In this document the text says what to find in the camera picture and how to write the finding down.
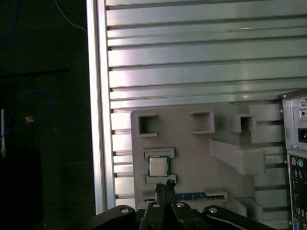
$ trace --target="usb port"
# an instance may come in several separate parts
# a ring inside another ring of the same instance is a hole
[[[298,222],[295,221],[293,226],[294,226],[294,230],[299,230],[299,223]]]

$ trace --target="metal panel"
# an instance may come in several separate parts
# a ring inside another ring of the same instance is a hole
[[[111,111],[110,111],[110,88],[108,71],[108,53],[106,38],[106,6],[105,1],[98,1],[98,24],[99,24],[99,54],[100,54],[100,80],[101,80],[101,103],[103,112],[103,136],[104,136],[104,158],[106,173],[106,201],[107,208],[115,206],[115,186],[113,169],[113,150],[111,135]]]
[[[267,169],[264,175],[254,176],[255,186],[274,186],[287,184],[286,168]]]
[[[108,208],[115,203],[114,188],[116,204],[132,202],[133,178],[123,177],[132,171],[132,158],[127,156],[132,151],[132,110],[274,100],[307,84],[306,1],[207,4],[210,2],[99,1],[97,37],[101,47],[96,69],[100,69],[103,93],[105,146],[100,155],[105,158]],[[101,108],[92,106],[93,121]],[[272,101],[249,106],[260,122],[252,141],[266,151],[267,165],[276,167],[284,159],[283,126],[276,125],[279,106]],[[258,181],[259,187],[282,185],[282,177],[277,181],[274,177],[266,175]],[[287,206],[286,196],[286,190],[256,192],[260,204],[271,208]]]
[[[251,19],[306,14],[304,0],[252,1],[107,11],[107,25]]]
[[[251,105],[249,106],[249,113],[255,116],[257,121],[280,121],[280,105]]]
[[[285,189],[256,191],[255,193],[256,202],[263,208],[287,207],[289,204],[286,197],[288,196],[288,191]]]
[[[282,164],[286,160],[286,155],[269,155],[266,156],[266,164]]]
[[[283,128],[281,125],[258,126],[256,132],[251,133],[252,143],[282,142]]]
[[[89,52],[89,75],[91,94],[91,126],[93,145],[93,168],[94,168],[94,191],[95,191],[95,212],[100,214],[107,210],[105,194],[105,174],[103,140],[102,140],[102,114],[101,114],[101,93],[99,73],[99,51],[97,39],[97,5],[95,0],[86,0],[87,7],[87,33]]]
[[[263,224],[274,228],[274,229],[289,229],[289,220],[288,219],[279,219],[279,220],[266,220]]]
[[[277,219],[287,219],[288,211],[277,211],[277,212],[264,212],[263,213],[263,220],[277,220]]]
[[[286,154],[284,146],[271,146],[271,147],[261,147],[264,149],[266,155],[272,154]]]

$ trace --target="white cable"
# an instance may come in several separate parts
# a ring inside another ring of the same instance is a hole
[[[78,26],[78,25],[76,25],[75,23],[73,23],[71,20],[69,20],[69,18],[66,16],[66,14],[64,13],[64,11],[63,11],[63,10],[61,9],[61,7],[59,6],[57,0],[54,0],[54,2],[56,3],[56,5],[57,5],[59,11],[63,14],[63,16],[66,18],[66,20],[67,20],[70,24],[72,24],[73,26],[75,26],[75,27],[77,27],[77,28],[79,28],[79,29],[84,30],[84,31],[87,33],[87,30],[86,30],[85,28],[83,28],[83,27],[81,27],[81,26]]]

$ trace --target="rear i/o panel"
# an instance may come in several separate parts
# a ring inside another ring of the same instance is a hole
[[[307,230],[307,159],[289,155],[293,227]]]

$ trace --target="square plastic slot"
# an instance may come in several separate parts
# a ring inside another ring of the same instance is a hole
[[[231,132],[242,133],[256,131],[256,120],[252,115],[249,114],[230,116],[228,118],[228,122],[228,129]]]
[[[155,122],[157,114],[140,114],[139,117],[139,137],[157,137],[158,133],[155,130]]]
[[[215,133],[213,111],[197,110],[190,112],[190,115],[194,120],[192,134]]]

